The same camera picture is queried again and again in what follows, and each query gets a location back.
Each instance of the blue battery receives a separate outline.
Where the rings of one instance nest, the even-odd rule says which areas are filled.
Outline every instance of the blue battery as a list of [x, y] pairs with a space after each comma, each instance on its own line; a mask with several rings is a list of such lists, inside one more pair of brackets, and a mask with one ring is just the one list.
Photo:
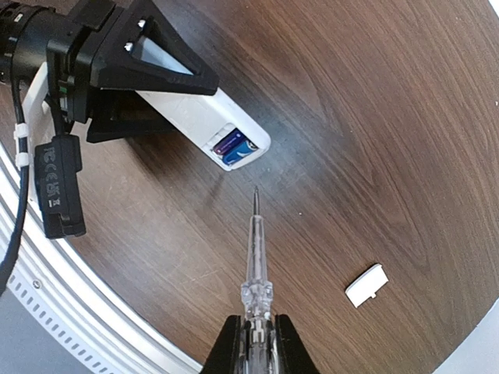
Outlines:
[[241, 142], [246, 139], [244, 134], [238, 129], [235, 129], [230, 134], [228, 134], [224, 139], [222, 139], [216, 146], [213, 147], [213, 151], [218, 156], [223, 156], [228, 153], [232, 148], [238, 146]]
[[254, 151], [258, 150], [258, 147], [251, 143], [249, 140], [242, 142], [236, 148], [227, 153], [222, 161], [226, 165], [233, 165], [238, 161], [241, 161], [244, 157], [249, 156]]

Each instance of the gray floor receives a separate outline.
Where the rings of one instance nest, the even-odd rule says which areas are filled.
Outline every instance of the gray floor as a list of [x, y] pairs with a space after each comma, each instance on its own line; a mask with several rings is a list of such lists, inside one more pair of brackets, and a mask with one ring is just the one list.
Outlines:
[[0, 298], [0, 374], [88, 374], [7, 291]]

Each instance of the dark wood grain surface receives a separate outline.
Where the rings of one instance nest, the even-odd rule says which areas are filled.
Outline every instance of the dark wood grain surface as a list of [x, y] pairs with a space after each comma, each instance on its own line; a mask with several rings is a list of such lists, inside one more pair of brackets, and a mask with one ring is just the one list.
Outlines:
[[[318, 368], [432, 372], [499, 297], [499, 19], [488, 2], [157, 3], [273, 146], [227, 174], [179, 134], [85, 144], [81, 256], [203, 362], [242, 311], [259, 185], [274, 310]], [[5, 87], [1, 100], [12, 149]], [[374, 263], [390, 283], [355, 310], [345, 287]]]

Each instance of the purple battery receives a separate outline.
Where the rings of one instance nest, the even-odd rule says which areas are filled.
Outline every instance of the purple battery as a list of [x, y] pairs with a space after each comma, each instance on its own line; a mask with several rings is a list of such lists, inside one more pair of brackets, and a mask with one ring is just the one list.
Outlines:
[[224, 139], [222, 139], [216, 146], [213, 147], [213, 151], [219, 155], [223, 156], [229, 152], [235, 146], [238, 146], [245, 140], [246, 137], [238, 129], [235, 129], [230, 134], [228, 134]]

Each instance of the clear screwdriver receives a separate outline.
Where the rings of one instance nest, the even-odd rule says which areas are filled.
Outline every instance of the clear screwdriver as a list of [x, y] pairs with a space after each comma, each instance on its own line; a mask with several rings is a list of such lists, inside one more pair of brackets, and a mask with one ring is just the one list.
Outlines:
[[253, 197], [253, 216], [249, 224], [248, 269], [242, 284], [241, 298], [245, 308], [246, 337], [245, 374], [266, 374], [272, 370], [273, 326], [271, 305], [274, 286], [267, 279], [264, 219], [260, 216], [258, 188]]

